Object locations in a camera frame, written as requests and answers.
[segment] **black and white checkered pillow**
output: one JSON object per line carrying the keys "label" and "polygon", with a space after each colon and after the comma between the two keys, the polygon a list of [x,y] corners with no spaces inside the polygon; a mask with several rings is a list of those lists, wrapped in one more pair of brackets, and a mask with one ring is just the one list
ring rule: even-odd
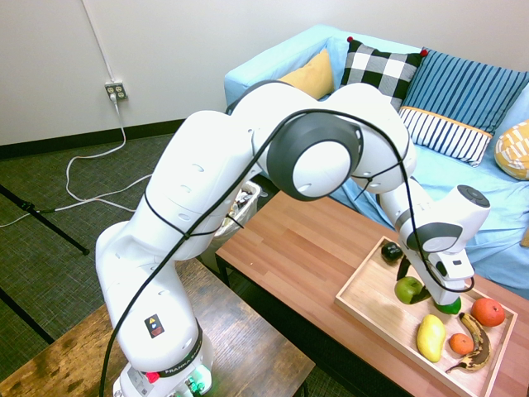
{"label": "black and white checkered pillow", "polygon": [[350,38],[341,86],[353,83],[373,85],[398,112],[421,59],[422,55],[418,53],[381,52]]}

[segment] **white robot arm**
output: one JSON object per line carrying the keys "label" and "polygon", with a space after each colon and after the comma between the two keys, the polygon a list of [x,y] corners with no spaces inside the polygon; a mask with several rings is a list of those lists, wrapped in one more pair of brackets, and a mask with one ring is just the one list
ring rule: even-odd
{"label": "white robot arm", "polygon": [[455,301],[474,274],[465,244],[489,205],[461,186],[433,202],[408,178],[415,161],[398,114],[365,84],[318,102],[288,84],[264,82],[227,114],[191,115],[160,158],[132,219],[108,228],[96,245],[103,296],[129,361],[115,393],[184,397],[209,390],[212,345],[174,266],[163,266],[204,252],[241,186],[261,171],[300,200],[327,196],[350,177],[377,194],[433,299]]}

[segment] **orange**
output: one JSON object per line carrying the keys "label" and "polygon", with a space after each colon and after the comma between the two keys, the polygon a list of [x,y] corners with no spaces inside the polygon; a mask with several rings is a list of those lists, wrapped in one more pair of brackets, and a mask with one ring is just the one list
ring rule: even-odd
{"label": "orange", "polygon": [[470,313],[485,327],[496,327],[503,323],[505,319],[502,305],[491,298],[479,298],[476,300]]}
{"label": "orange", "polygon": [[461,356],[469,354],[474,350],[474,341],[464,333],[455,333],[448,341],[452,350]]}

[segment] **outlet plate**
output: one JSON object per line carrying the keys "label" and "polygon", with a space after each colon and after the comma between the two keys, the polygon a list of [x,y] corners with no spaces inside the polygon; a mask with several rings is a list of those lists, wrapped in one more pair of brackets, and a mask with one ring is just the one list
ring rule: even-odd
{"label": "outlet plate", "polygon": [[110,96],[114,93],[116,94],[116,99],[118,101],[123,101],[128,97],[125,91],[125,87],[123,86],[122,81],[117,81],[114,83],[107,83],[105,84],[105,89],[107,90],[107,95],[110,98]]}

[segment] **green light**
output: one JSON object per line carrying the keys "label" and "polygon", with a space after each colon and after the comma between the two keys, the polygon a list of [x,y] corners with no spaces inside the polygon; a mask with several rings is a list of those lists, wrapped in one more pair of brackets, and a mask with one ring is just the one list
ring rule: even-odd
{"label": "green light", "polygon": [[197,367],[193,374],[188,378],[189,389],[192,393],[202,393],[204,390],[209,390],[212,385],[212,373],[204,365]]}

